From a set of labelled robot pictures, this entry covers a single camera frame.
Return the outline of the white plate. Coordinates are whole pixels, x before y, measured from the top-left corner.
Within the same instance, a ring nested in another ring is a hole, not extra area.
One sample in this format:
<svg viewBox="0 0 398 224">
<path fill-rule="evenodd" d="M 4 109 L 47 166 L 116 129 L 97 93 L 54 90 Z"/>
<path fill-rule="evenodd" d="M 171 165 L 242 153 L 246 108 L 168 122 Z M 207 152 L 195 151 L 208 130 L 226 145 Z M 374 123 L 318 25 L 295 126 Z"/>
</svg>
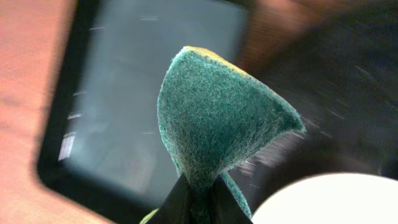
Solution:
<svg viewBox="0 0 398 224">
<path fill-rule="evenodd" d="M 397 181 L 355 173 L 309 177 L 271 195 L 252 222 L 397 224 Z"/>
</svg>

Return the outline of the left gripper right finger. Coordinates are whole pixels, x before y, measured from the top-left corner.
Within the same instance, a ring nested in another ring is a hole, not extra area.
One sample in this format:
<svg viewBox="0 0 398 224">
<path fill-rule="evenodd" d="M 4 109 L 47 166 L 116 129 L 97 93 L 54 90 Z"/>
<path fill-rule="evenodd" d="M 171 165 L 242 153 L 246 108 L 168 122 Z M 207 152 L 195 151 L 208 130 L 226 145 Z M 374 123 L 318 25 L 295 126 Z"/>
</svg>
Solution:
<svg viewBox="0 0 398 224">
<path fill-rule="evenodd" d="M 213 223 L 252 224 L 221 177 L 213 183 Z"/>
</svg>

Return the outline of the green yellow sponge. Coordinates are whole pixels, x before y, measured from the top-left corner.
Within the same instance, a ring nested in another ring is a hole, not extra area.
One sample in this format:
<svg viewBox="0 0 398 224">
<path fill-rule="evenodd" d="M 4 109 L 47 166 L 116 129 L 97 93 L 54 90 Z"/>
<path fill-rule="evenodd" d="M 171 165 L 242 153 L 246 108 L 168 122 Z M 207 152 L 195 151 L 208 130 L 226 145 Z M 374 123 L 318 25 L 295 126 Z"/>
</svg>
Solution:
<svg viewBox="0 0 398 224">
<path fill-rule="evenodd" d="M 213 183 L 221 177 L 244 214 L 252 213 L 229 175 L 273 139 L 305 132 L 297 111 L 268 86 L 201 47 L 173 58 L 157 99 L 159 133 L 187 178 L 193 223 L 213 223 Z"/>
</svg>

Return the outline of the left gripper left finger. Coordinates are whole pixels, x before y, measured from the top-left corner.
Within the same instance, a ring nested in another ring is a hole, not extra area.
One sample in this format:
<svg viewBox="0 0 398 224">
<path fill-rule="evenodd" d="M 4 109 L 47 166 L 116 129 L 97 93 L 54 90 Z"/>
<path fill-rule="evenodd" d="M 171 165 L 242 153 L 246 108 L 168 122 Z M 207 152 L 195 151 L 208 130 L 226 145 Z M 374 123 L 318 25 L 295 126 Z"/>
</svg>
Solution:
<svg viewBox="0 0 398 224">
<path fill-rule="evenodd" d="M 145 224 L 191 224 L 192 195 L 187 178 L 182 174 L 160 208 Z"/>
</svg>

